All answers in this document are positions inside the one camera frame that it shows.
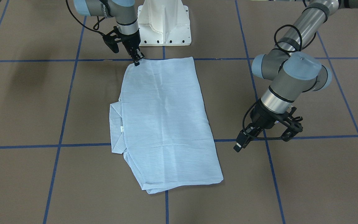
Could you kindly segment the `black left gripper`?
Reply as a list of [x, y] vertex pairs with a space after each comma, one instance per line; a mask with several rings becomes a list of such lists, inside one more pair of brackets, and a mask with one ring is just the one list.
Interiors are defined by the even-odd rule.
[[[245, 118], [247, 114], [250, 113], [251, 123], [245, 126]], [[256, 101], [246, 112], [243, 118], [243, 129], [240, 130], [237, 138], [236, 144], [233, 149], [236, 152], [240, 152], [242, 149], [246, 148], [248, 144], [254, 139], [260, 140], [287, 140], [287, 136], [283, 133], [280, 137], [258, 137], [258, 135], [264, 129], [271, 129], [276, 121], [283, 123], [287, 111], [284, 113], [278, 114], [273, 111], [270, 111], [266, 106], [264, 106], [261, 100]]]

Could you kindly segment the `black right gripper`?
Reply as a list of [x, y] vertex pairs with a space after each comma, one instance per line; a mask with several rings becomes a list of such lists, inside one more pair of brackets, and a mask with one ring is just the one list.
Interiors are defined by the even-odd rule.
[[140, 64], [140, 60], [145, 58], [145, 55], [140, 51], [140, 41], [140, 32], [136, 31], [134, 34], [126, 35], [126, 39], [122, 42], [135, 67]]

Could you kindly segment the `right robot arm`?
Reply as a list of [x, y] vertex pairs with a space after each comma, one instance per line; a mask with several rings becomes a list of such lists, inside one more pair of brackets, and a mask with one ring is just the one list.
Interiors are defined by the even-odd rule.
[[[115, 54], [119, 52], [118, 44], [122, 43], [135, 66], [145, 57], [140, 50], [140, 31], [138, 16], [133, 0], [74, 0], [74, 7], [78, 14], [83, 16], [95, 16], [97, 22], [92, 28], [85, 26], [74, 16], [66, 1], [66, 6], [71, 16], [84, 28], [100, 34], [107, 47]], [[99, 31], [100, 23], [108, 18], [115, 18], [117, 26], [104, 34]]]

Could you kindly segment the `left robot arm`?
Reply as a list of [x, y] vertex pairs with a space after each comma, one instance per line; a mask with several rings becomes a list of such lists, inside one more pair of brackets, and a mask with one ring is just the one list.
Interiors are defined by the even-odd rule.
[[332, 81], [332, 72], [316, 58], [304, 53], [314, 40], [318, 29], [339, 9], [358, 9], [358, 0], [311, 0], [294, 24], [287, 24], [289, 30], [277, 39], [268, 54], [253, 59], [253, 75], [270, 80], [266, 92], [246, 112], [250, 123], [242, 121], [242, 129], [233, 149], [240, 152], [255, 140], [269, 140], [260, 137], [265, 129], [281, 123], [286, 130], [278, 140], [288, 142], [303, 131], [301, 116], [294, 117], [294, 101], [303, 92], [320, 91]]

